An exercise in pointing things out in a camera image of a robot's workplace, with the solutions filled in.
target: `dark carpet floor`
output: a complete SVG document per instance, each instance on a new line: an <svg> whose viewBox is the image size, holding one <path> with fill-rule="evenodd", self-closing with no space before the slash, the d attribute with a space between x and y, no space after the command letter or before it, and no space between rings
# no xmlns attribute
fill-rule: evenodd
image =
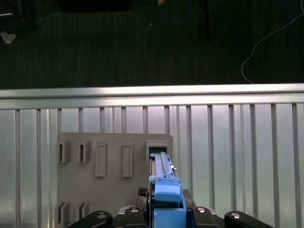
<svg viewBox="0 0 304 228"><path fill-rule="evenodd" d="M39 32L0 42L0 89L246 83L240 68L253 46L301 13L298 0L210 0L207 42L202 4L192 4L177 25L163 19L156 0L43 20ZM163 7L172 19L187 12L186 0ZM61 11L52 0L35 10L35 20ZM244 73L255 83L304 82L304 16L265 40Z"/></svg>

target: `gray pegboard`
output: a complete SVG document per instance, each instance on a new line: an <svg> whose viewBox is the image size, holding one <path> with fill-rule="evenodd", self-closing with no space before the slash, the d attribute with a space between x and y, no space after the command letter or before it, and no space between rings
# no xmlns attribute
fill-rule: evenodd
<svg viewBox="0 0 304 228"><path fill-rule="evenodd" d="M115 216L119 208L134 205L138 188L148 187L149 150L166 148L172 157L172 145L169 134L60 134L56 227L96 210Z"/></svg>

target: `vertical metal bar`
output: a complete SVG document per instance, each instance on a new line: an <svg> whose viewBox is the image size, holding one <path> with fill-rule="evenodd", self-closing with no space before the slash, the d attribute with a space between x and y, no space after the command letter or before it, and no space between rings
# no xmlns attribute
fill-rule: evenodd
<svg viewBox="0 0 304 228"><path fill-rule="evenodd" d="M170 110L168 106L165 106L165 133L170 133Z"/></svg>
<svg viewBox="0 0 304 228"><path fill-rule="evenodd" d="M257 137L256 137L256 107L250 105L251 121L251 145L252 145L252 198L253 217L258 218L258 194L257 194Z"/></svg>
<svg viewBox="0 0 304 228"><path fill-rule="evenodd" d="M293 114L291 104L276 105L280 227L296 227Z"/></svg>
<svg viewBox="0 0 304 228"><path fill-rule="evenodd" d="M78 109L78 131L84 132L84 109Z"/></svg>
<svg viewBox="0 0 304 228"><path fill-rule="evenodd" d="M166 116L164 106L148 107L148 132L149 133L165 133Z"/></svg>
<svg viewBox="0 0 304 228"><path fill-rule="evenodd" d="M16 228L21 225L21 184L20 184L20 110L15 112L16 145Z"/></svg>
<svg viewBox="0 0 304 228"><path fill-rule="evenodd" d="M304 227L304 104L297 104L298 145L299 145L299 191L302 215L301 228Z"/></svg>
<svg viewBox="0 0 304 228"><path fill-rule="evenodd" d="M148 133L148 107L142 107L142 132Z"/></svg>
<svg viewBox="0 0 304 228"><path fill-rule="evenodd" d="M37 227L42 227L41 202L41 110L36 111L36 173L37 173Z"/></svg>
<svg viewBox="0 0 304 228"><path fill-rule="evenodd" d="M300 156L299 156L299 134L298 134L298 108L297 104L292 104L293 115L293 145L294 145L294 193L295 193L295 218L296 227L302 227L302 202L300 183Z"/></svg>
<svg viewBox="0 0 304 228"><path fill-rule="evenodd" d="M227 211L231 211L232 194L229 106L214 105L212 108L215 211L220 217L223 217Z"/></svg>
<svg viewBox="0 0 304 228"><path fill-rule="evenodd" d="M244 170L243 194L244 194L244 212L250 216L253 213L253 161L252 161L252 123L250 105L241 105L241 135L242 135L242 151L244 156L244 163L242 170Z"/></svg>
<svg viewBox="0 0 304 228"><path fill-rule="evenodd" d="M16 224L15 120L15 110L0 110L0 227Z"/></svg>
<svg viewBox="0 0 304 228"><path fill-rule="evenodd" d="M113 132L122 133L122 108L113 108Z"/></svg>
<svg viewBox="0 0 304 228"><path fill-rule="evenodd" d="M142 107L126 107L126 128L127 133L143 133Z"/></svg>
<svg viewBox="0 0 304 228"><path fill-rule="evenodd" d="M273 177L274 177L274 210L275 227L280 228L280 200L279 200L279 177L278 177L278 154L277 154L277 125L276 105L271 105L271 130L272 130L272 153L273 153Z"/></svg>
<svg viewBox="0 0 304 228"><path fill-rule="evenodd" d="M62 109L62 131L79 132L79 109Z"/></svg>
<svg viewBox="0 0 304 228"><path fill-rule="evenodd" d="M20 111L21 226L38 224L37 111Z"/></svg>
<svg viewBox="0 0 304 228"><path fill-rule="evenodd" d="M104 133L113 133L113 108L104 108Z"/></svg>
<svg viewBox="0 0 304 228"><path fill-rule="evenodd" d="M213 140L213 108L208 106L208 151L209 151L209 194L210 207L215 208L214 192L214 140Z"/></svg>
<svg viewBox="0 0 304 228"><path fill-rule="evenodd" d="M122 107L122 133L127 133L126 108Z"/></svg>
<svg viewBox="0 0 304 228"><path fill-rule="evenodd" d="M173 158L172 161L176 168L179 168L179 137L178 137L178 117L177 106L169 107L169 131L173 137Z"/></svg>
<svg viewBox="0 0 304 228"><path fill-rule="evenodd" d="M100 132L100 108L83 109L83 132Z"/></svg>
<svg viewBox="0 0 304 228"><path fill-rule="evenodd" d="M191 114L190 107L178 107L179 142L180 142L180 168L179 176L184 188L192 192L192 168L191 168Z"/></svg>
<svg viewBox="0 0 304 228"><path fill-rule="evenodd" d="M57 110L57 129L58 134L62 133L62 109Z"/></svg>
<svg viewBox="0 0 304 228"><path fill-rule="evenodd" d="M256 167L259 220L274 226L274 170L271 105L256 105Z"/></svg>
<svg viewBox="0 0 304 228"><path fill-rule="evenodd" d="M240 140L241 140L241 154L242 154L242 164L241 166L241 170L244 172L242 174L242 197L243 197L243 208L242 211L246 211L247 207L246 207L246 160L245 160L245 127L244 127L244 105L241 104L240 106L240 118L241 118L241 123L240 123L240 130L241 130L241 136L240 136Z"/></svg>
<svg viewBox="0 0 304 228"><path fill-rule="evenodd" d="M245 149L244 149L244 115L243 105L233 105L230 108L230 135L231 135L231 150L234 154L235 171L235 205L236 210L245 211L246 197L245 197Z"/></svg>
<svg viewBox="0 0 304 228"><path fill-rule="evenodd" d="M56 143L58 141L58 133L61 131L58 126L59 118L58 118L58 110L50 109L49 110L49 151L50 153L50 220L52 221L52 225L48 228L56 228L55 226L55 217L53 214L55 213L55 206L57 205L57 163L56 163Z"/></svg>
<svg viewBox="0 0 304 228"><path fill-rule="evenodd" d="M191 195L193 195L193 165L192 165L192 128L191 128L191 107L186 106L186 126L187 126L187 152L189 154L187 163L188 163L188 179L189 179L189 186L188 188Z"/></svg>
<svg viewBox="0 0 304 228"><path fill-rule="evenodd" d="M229 135L230 135L230 162L231 162L231 208L237 209L236 190L236 152L235 152L235 127L234 127L234 107L229 105Z"/></svg>
<svg viewBox="0 0 304 228"><path fill-rule="evenodd" d="M45 135L44 135L44 146L46 146L46 148L44 148L44 150L46 150L46 156L45 156L45 163L48 164L48 169L47 169L47 174L46 176L48 177L46 182L47 182L47 190L45 190L46 194L47 194L47 227L48 228L52 228L52 219L53 219L53 213L52 213L52 150L51 150L51 130L50 130L50 110L47 109L44 111L45 112L45 119L43 121L41 121L42 123L44 123L44 127L45 128L41 128L41 131L46 131Z"/></svg>
<svg viewBox="0 0 304 228"><path fill-rule="evenodd" d="M193 199L197 206L210 207L208 108L191 106L191 149Z"/></svg>
<svg viewBox="0 0 304 228"><path fill-rule="evenodd" d="M105 108L100 108L100 133L105 133Z"/></svg>

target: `aluminum rail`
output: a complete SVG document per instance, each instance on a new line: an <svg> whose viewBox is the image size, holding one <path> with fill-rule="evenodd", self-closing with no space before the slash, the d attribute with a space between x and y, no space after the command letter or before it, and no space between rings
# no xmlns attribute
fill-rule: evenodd
<svg viewBox="0 0 304 228"><path fill-rule="evenodd" d="M182 85L0 91L0 109L303 102L304 84Z"/></svg>
<svg viewBox="0 0 304 228"><path fill-rule="evenodd" d="M0 99L70 98L137 95L206 95L303 93L304 84L178 85L100 88L0 90Z"/></svg>

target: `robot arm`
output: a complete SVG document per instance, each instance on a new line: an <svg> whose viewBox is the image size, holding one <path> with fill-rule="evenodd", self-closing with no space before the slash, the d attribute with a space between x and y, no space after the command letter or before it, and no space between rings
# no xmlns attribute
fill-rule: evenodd
<svg viewBox="0 0 304 228"><path fill-rule="evenodd" d="M148 189L139 189L136 206L121 208L114 218L95 211L70 228L271 228L240 211L222 219L209 208L197 207L176 170L165 152L151 153Z"/></svg>

